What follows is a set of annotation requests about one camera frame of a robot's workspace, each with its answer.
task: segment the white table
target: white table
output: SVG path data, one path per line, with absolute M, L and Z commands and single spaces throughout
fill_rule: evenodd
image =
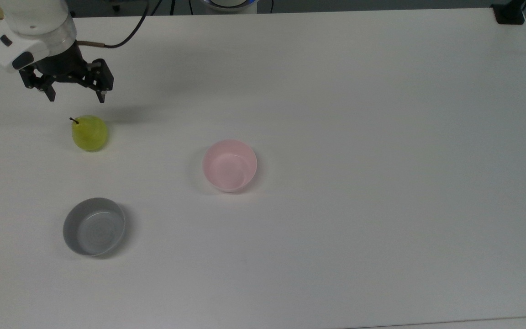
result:
M 120 41 L 137 18 L 77 19 Z M 0 69 L 0 328 L 337 329 L 526 316 L 526 25 L 491 9 L 150 17 L 105 104 Z M 68 117 L 98 115 L 104 150 Z M 249 143 L 242 194 L 202 176 Z M 72 206 L 121 204 L 111 257 Z

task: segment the black mount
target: black mount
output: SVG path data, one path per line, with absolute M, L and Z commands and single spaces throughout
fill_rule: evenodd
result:
M 522 5 L 526 0 L 512 0 L 506 5 L 491 5 L 498 24 L 522 25 L 525 17 L 522 14 Z
M 42 75 L 37 77 L 35 69 Z M 76 42 L 61 54 L 44 58 L 19 70 L 26 88 L 36 88 L 44 92 L 50 102 L 56 98 L 52 83 L 77 83 L 96 92 L 99 102 L 105 102 L 107 91 L 113 90 L 113 75 L 105 60 L 96 59 L 87 63 L 82 59 Z

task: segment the black cable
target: black cable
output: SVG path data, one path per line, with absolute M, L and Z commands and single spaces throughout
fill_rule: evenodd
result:
M 159 0 L 159 1 L 157 2 L 157 5 L 155 5 L 155 8 L 154 8 L 154 10 L 152 11 L 152 13 L 150 14 L 150 16 L 153 16 L 153 14 L 155 13 L 155 11 L 157 10 L 157 8 L 159 7 L 160 4 L 161 4 L 161 0 Z
M 169 16 L 174 16 L 174 7 L 175 6 L 176 6 L 176 0 L 172 0 L 172 4 L 169 6 Z
M 149 0 L 144 0 L 146 2 L 146 10 L 143 11 L 142 18 L 139 20 L 139 23 L 137 23 L 137 26 L 133 29 L 131 34 L 125 38 L 125 40 L 119 42 L 118 44 L 105 44 L 104 48 L 119 48 L 120 46 L 123 46 L 126 44 L 131 38 L 135 35 L 135 32 L 142 26 L 143 21 L 146 19 L 147 12 L 150 10 L 150 2 Z
M 153 16 L 155 11 L 157 11 L 157 8 L 161 4 L 161 0 L 157 2 L 157 5 L 155 5 L 154 10 L 152 11 L 152 14 L 150 16 Z M 174 7 L 176 6 L 176 0 L 172 0 L 172 4 L 169 6 L 169 16 L 174 16 Z

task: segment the pink bowl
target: pink bowl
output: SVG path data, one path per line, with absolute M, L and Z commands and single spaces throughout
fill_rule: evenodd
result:
M 257 157 L 247 144 L 225 139 L 208 148 L 202 160 L 202 170 L 217 189 L 236 192 L 255 176 Z

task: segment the green pear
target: green pear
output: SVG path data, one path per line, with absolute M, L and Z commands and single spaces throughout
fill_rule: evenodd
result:
M 94 115 L 83 115 L 73 121 L 74 143 L 83 150 L 94 151 L 103 147 L 107 141 L 107 126 Z

